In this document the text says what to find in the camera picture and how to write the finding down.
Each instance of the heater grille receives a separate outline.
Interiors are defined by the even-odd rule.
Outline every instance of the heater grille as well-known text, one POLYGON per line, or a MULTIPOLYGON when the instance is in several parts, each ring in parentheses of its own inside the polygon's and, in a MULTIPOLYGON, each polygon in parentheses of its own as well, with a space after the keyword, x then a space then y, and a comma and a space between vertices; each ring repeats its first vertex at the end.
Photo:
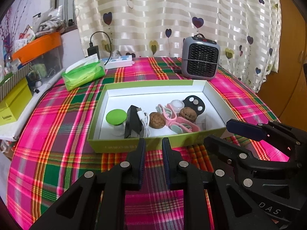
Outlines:
POLYGON ((189 75, 211 78, 215 74, 218 58, 219 50, 217 48, 197 43, 191 44, 189 48, 187 72, 189 75))

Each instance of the orange lid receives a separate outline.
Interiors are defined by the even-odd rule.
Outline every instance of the orange lid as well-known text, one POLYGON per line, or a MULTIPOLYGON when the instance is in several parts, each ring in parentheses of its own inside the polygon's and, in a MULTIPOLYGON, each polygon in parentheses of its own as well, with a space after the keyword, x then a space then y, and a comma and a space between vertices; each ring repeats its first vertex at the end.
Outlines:
POLYGON ((59 32, 44 35, 13 53, 12 59, 20 59, 21 63, 25 64, 60 45, 62 42, 59 32))

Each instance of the open cardboard box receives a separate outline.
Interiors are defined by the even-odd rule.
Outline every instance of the open cardboard box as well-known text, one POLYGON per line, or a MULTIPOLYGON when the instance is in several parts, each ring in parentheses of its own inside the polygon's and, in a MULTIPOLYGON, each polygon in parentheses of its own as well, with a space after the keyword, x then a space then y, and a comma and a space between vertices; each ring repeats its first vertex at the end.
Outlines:
POLYGON ((101 92, 91 121, 87 140, 96 153, 118 153, 135 150, 139 139, 114 136, 114 127, 107 123, 106 115, 113 109, 127 111, 131 105, 150 114, 156 106, 166 106, 172 100, 184 100, 194 95, 205 103, 205 111, 197 117, 196 124, 202 131, 176 134, 167 126, 150 128, 151 137, 145 138, 146 150, 162 148, 162 138, 168 137, 172 147, 202 144, 208 135, 225 138, 232 136, 226 130, 230 119, 237 119, 228 104, 207 81, 201 80, 157 80, 106 84, 101 92))

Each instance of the striped box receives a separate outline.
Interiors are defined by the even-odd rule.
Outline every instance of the striped box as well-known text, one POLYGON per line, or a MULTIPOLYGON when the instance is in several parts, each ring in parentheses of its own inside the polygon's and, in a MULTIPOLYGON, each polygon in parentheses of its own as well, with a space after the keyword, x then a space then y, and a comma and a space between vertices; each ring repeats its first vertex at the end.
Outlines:
POLYGON ((25 65, 0 86, 0 102, 5 98, 10 90, 13 89, 14 86, 16 86, 24 77, 28 75, 31 70, 32 68, 29 64, 25 65))

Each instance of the green tissue package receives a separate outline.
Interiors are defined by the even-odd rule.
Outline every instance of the green tissue package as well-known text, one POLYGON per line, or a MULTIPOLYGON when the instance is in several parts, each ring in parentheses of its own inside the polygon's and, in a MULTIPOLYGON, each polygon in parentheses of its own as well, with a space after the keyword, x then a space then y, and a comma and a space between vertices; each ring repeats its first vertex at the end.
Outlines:
POLYGON ((105 76, 105 70, 103 66, 101 66, 103 63, 100 63, 97 54, 95 55, 96 58, 94 58, 94 55, 94 57, 89 56, 70 66, 67 68, 66 72, 62 74, 68 91, 105 76))

